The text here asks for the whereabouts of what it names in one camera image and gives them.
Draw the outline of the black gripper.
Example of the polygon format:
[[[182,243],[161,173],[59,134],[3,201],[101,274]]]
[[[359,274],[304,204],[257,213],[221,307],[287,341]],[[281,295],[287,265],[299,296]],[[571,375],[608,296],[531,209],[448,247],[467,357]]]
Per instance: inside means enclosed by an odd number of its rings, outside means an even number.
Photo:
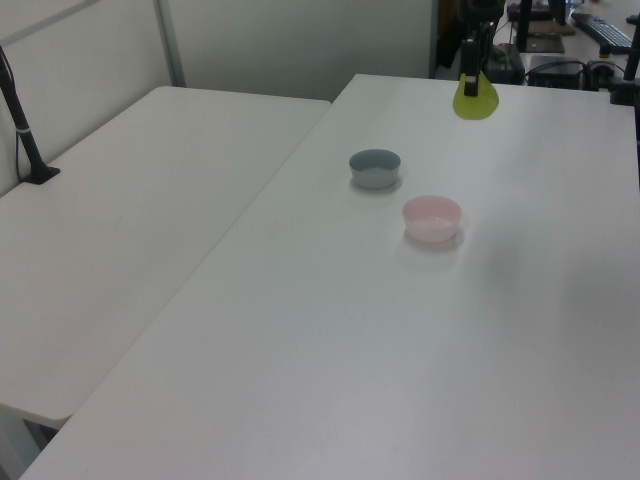
[[[480,70],[486,74],[493,50],[494,24],[503,15],[503,0],[465,0],[463,18],[470,24],[481,27],[481,67],[479,53],[479,32],[471,30],[461,43],[460,73],[463,77],[463,94],[477,96]]]

